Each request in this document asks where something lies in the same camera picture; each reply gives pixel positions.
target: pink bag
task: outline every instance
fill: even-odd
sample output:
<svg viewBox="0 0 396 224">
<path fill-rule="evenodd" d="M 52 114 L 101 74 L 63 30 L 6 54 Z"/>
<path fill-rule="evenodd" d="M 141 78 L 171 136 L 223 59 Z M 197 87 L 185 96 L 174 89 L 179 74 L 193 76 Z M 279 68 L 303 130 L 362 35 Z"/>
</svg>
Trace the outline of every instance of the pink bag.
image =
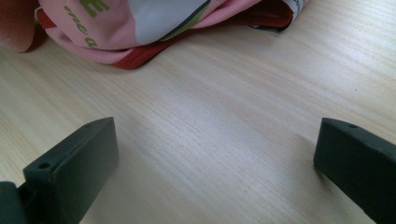
<svg viewBox="0 0 396 224">
<path fill-rule="evenodd" d="M 209 27 L 286 29 L 308 0 L 38 0 L 47 34 L 78 56 L 132 69 Z M 0 0 L 0 44 L 29 48 L 36 1 Z"/>
</svg>

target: light wood grain surface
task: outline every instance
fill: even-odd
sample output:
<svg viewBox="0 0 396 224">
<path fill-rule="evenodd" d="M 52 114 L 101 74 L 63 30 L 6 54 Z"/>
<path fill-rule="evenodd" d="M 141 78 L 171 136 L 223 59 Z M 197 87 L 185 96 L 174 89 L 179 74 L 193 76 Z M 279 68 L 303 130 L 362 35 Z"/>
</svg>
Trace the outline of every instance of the light wood grain surface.
<svg viewBox="0 0 396 224">
<path fill-rule="evenodd" d="M 120 169 L 85 224 L 373 223 L 312 160 L 323 117 L 396 143 L 395 25 L 392 0 L 312 0 L 281 34 L 217 28 L 133 71 L 0 49 L 0 180 L 114 117 Z"/>
</svg>

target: red trim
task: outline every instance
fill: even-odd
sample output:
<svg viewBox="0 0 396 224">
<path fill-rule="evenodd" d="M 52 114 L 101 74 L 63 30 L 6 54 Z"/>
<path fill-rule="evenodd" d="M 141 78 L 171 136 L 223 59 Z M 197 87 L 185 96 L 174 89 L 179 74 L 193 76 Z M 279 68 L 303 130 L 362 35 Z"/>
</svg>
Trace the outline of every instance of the red trim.
<svg viewBox="0 0 396 224">
<path fill-rule="evenodd" d="M 268 28 L 285 29 L 293 19 L 288 4 L 279 0 L 260 1 L 255 6 L 228 19 L 228 24 L 258 25 Z"/>
<path fill-rule="evenodd" d="M 38 20 L 40 21 L 41 26 L 44 29 L 56 27 L 55 23 L 53 23 L 53 21 L 50 19 L 49 16 L 47 16 L 47 14 L 44 12 L 44 10 L 42 8 L 40 8 L 37 11 L 37 17 L 38 17 Z"/>
<path fill-rule="evenodd" d="M 111 65 L 122 69 L 134 69 L 143 63 L 146 63 L 148 60 L 159 54 L 164 49 L 167 49 L 169 46 L 175 44 L 177 41 L 199 31 L 200 30 L 188 30 L 166 41 L 155 42 L 149 45 L 133 48 L 128 55 Z"/>
</svg>

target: black plastic piece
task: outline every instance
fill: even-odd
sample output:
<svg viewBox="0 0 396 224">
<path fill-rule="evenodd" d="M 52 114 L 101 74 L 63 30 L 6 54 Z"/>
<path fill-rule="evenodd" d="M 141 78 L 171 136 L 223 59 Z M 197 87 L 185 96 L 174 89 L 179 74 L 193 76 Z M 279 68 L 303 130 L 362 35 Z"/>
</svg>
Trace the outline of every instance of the black plastic piece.
<svg viewBox="0 0 396 224">
<path fill-rule="evenodd" d="M 77 224 L 119 163 L 114 119 L 88 123 L 23 169 L 26 183 L 15 190 L 0 182 L 0 223 L 9 210 L 29 224 Z"/>
<path fill-rule="evenodd" d="M 0 182 L 0 223 L 27 224 L 20 195 L 11 182 Z"/>
<path fill-rule="evenodd" d="M 396 223 L 396 146 L 362 128 L 323 119 L 315 166 L 376 223 Z"/>
</svg>

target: small hole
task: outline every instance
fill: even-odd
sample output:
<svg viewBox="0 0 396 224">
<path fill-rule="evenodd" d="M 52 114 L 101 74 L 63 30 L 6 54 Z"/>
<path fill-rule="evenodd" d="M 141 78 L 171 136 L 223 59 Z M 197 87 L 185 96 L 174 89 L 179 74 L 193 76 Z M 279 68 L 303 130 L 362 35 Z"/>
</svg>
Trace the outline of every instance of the small hole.
<svg viewBox="0 0 396 224">
<path fill-rule="evenodd" d="M 41 164 L 38 166 L 38 169 L 44 170 L 44 169 L 47 169 L 47 168 L 49 168 L 49 167 L 50 167 L 50 164 L 44 162 L 44 163 L 41 163 Z"/>
</svg>

